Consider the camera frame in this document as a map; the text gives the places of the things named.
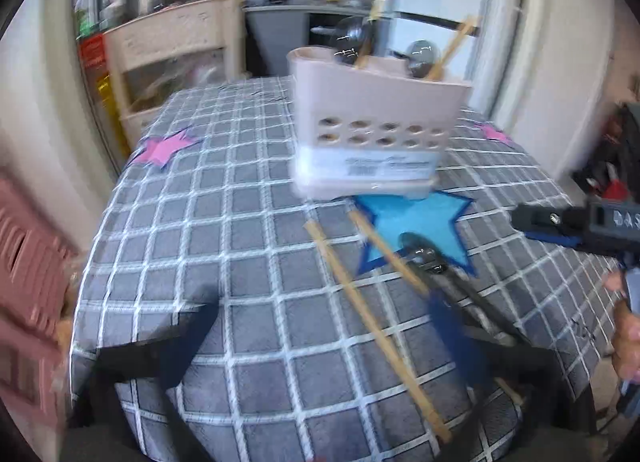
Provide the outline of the person's right hand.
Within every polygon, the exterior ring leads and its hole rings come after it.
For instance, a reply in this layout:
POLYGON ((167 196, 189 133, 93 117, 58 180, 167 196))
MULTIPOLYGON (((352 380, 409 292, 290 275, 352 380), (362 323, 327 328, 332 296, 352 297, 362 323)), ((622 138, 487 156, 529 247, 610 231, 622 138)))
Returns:
POLYGON ((626 300, 619 300, 614 307, 614 336, 612 339, 612 365, 624 381, 639 383, 640 323, 626 300))

